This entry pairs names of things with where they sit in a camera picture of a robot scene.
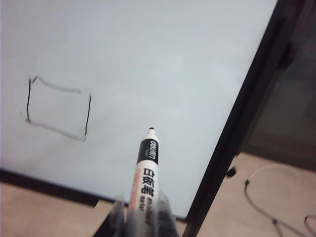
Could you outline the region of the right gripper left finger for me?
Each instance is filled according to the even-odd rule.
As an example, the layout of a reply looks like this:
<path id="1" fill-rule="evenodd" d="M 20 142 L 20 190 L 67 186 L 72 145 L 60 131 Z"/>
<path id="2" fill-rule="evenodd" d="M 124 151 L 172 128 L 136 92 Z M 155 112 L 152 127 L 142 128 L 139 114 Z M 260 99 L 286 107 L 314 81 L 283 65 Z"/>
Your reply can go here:
<path id="1" fill-rule="evenodd" d="M 114 237 L 122 237 L 125 227 L 125 205 L 123 196 L 116 196 L 112 208 L 112 228 Z"/>

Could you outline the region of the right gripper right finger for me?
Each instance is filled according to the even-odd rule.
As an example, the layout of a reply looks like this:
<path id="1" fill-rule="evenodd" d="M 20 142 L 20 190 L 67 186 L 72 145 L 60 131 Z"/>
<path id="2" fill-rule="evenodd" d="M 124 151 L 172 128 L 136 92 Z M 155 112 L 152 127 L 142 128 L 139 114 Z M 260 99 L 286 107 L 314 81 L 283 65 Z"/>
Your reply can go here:
<path id="1" fill-rule="evenodd" d="M 157 236 L 158 237 L 177 237 L 178 232 L 175 225 L 175 217 L 171 212 L 169 199 L 162 191 L 158 196 L 157 213 Z"/>

